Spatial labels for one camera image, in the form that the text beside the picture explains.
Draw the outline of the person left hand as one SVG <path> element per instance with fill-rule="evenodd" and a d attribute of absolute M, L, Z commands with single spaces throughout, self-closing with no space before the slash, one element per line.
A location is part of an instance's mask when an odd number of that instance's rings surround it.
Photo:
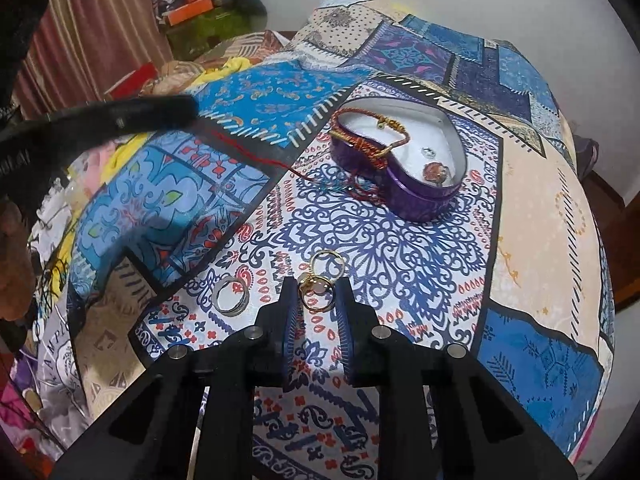
<path fill-rule="evenodd" d="M 16 321 L 28 311 L 36 278 L 28 229 L 21 211 L 8 198 L 1 200 L 1 318 Z"/>

